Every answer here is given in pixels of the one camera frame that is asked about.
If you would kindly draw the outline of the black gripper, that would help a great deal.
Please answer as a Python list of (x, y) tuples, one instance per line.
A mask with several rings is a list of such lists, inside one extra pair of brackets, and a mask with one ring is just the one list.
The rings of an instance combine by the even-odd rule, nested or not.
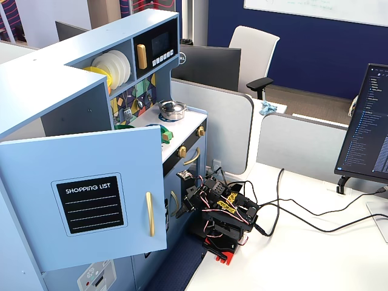
[(186, 189), (186, 195), (181, 208), (177, 211), (175, 218), (178, 219), (185, 213), (190, 213), (198, 209), (211, 209), (210, 202), (207, 199), (208, 188), (202, 182), (199, 187), (191, 186)]

